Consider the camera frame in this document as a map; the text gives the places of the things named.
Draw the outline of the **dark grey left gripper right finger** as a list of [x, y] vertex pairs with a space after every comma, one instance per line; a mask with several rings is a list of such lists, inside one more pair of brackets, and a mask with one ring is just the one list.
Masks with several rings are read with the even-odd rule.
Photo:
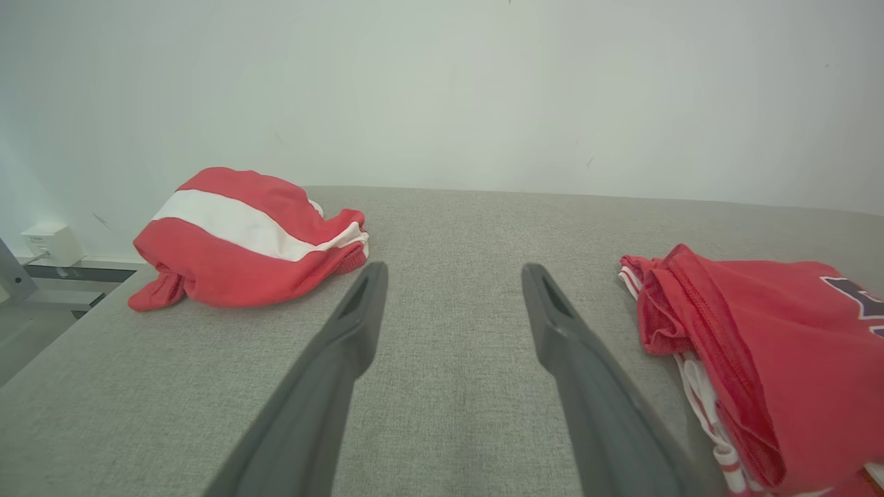
[[673, 430], [653, 390], [679, 400], [675, 367], [638, 380], [605, 334], [542, 264], [521, 268], [521, 292], [537, 361], [554, 379], [584, 497], [727, 497], [698, 429]]

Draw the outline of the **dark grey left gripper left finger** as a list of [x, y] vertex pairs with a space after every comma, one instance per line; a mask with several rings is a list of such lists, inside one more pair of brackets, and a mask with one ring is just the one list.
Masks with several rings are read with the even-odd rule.
[[206, 497], [331, 497], [354, 384], [370, 368], [388, 267], [368, 264], [240, 438]]

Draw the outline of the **red shorts with white stripe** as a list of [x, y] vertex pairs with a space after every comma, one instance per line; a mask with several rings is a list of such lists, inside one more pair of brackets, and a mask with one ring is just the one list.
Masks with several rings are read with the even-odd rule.
[[187, 297], [215, 308], [296, 299], [367, 261], [362, 211], [327, 218], [297, 185], [213, 167], [183, 183], [133, 245], [157, 277], [130, 296], [138, 312]]

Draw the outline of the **red white basketball jersey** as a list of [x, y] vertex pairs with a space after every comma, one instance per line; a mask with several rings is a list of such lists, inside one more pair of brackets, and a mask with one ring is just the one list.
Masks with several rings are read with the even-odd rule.
[[625, 255], [729, 497], [884, 497], [884, 295], [809, 261]]

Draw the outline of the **white wall baseboard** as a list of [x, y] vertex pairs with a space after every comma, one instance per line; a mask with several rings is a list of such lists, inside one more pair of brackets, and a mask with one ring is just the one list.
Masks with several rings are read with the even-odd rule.
[[146, 263], [127, 260], [83, 258], [73, 266], [57, 266], [48, 259], [24, 264], [26, 273], [34, 279], [94, 281], [101, 283], [122, 283], [137, 271], [148, 267]]

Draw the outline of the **white wall power adapter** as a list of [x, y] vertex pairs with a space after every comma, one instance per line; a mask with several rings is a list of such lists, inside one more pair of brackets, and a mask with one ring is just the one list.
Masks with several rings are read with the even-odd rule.
[[67, 224], [42, 222], [21, 233], [32, 253], [29, 264], [67, 268], [75, 266], [86, 254], [75, 233]]

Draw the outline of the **grey metal frame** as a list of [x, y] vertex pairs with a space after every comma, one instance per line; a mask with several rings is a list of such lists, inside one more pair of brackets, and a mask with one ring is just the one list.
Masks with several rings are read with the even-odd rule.
[[80, 318], [104, 299], [95, 291], [40, 289], [0, 239], [0, 307], [18, 305], [38, 309], [70, 311]]

